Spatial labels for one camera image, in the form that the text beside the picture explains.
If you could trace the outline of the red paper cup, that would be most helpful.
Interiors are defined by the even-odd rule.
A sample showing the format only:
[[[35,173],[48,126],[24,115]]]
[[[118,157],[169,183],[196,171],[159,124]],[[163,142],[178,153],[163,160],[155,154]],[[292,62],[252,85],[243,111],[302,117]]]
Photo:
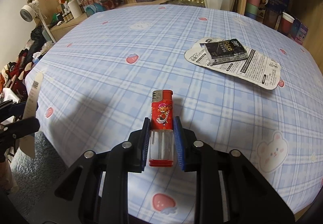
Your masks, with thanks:
[[[288,13],[283,12],[279,23],[278,31],[283,35],[287,36],[292,28],[294,20],[294,17],[290,16]]]

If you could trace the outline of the black cigarette pack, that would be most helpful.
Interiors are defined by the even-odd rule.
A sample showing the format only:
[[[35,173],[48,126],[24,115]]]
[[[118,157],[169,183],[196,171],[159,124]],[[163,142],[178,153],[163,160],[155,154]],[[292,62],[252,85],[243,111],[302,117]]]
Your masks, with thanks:
[[[249,56],[247,50],[235,38],[224,41],[207,39],[200,46],[205,50],[211,65],[246,60]]]

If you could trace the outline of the blue plaid tablecloth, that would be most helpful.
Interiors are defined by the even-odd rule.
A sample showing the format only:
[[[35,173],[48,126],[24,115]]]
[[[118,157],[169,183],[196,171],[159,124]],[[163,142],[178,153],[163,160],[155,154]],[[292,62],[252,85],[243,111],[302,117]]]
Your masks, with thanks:
[[[238,39],[281,66],[266,90],[197,66],[202,38]],[[152,93],[172,90],[174,114],[219,151],[240,150],[293,212],[322,187],[322,73],[295,41],[233,12],[143,5],[96,13],[33,67],[43,74],[37,118],[62,160],[125,141],[151,114]]]

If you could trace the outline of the red lighter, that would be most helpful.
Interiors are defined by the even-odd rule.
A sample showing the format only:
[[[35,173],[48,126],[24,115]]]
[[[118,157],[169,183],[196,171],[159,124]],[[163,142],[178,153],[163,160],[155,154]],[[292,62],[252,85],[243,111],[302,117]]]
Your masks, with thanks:
[[[174,164],[172,90],[152,93],[149,166],[171,168]]]

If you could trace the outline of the white nail file strip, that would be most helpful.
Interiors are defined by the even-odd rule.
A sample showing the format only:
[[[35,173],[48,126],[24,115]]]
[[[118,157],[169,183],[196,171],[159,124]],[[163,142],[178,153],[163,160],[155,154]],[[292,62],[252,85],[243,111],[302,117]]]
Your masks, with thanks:
[[[43,73],[39,72],[35,76],[35,80],[32,83],[31,90],[28,94],[26,101],[26,106],[23,114],[23,120],[28,118],[36,117],[37,101],[39,92],[41,90],[41,85],[43,81]],[[34,132],[26,134],[20,139],[19,143],[20,150],[24,152],[27,156],[35,158],[35,136]]]

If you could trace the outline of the white printed blister card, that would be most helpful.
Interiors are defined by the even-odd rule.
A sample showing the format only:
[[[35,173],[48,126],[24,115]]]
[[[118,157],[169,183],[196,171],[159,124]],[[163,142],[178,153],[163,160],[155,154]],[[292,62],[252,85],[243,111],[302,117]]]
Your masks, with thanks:
[[[211,37],[200,39],[185,52],[185,59],[197,66],[238,77],[263,89],[273,90],[278,86],[281,73],[281,66],[278,62],[246,47],[247,59],[212,65],[204,49],[204,44],[208,41],[219,42],[220,39]]]

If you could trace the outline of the white desk fan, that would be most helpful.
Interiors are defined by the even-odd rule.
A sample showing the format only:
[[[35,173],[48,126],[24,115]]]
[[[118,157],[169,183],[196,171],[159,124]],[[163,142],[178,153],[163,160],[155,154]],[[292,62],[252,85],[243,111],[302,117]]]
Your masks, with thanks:
[[[35,20],[35,18],[39,18],[41,21],[43,27],[45,28],[47,34],[49,35],[50,39],[56,43],[56,39],[52,35],[50,29],[48,28],[45,19],[42,15],[41,9],[39,7],[39,1],[38,0],[33,0],[32,2],[24,5],[20,9],[20,16],[26,21],[26,22],[32,22]]]

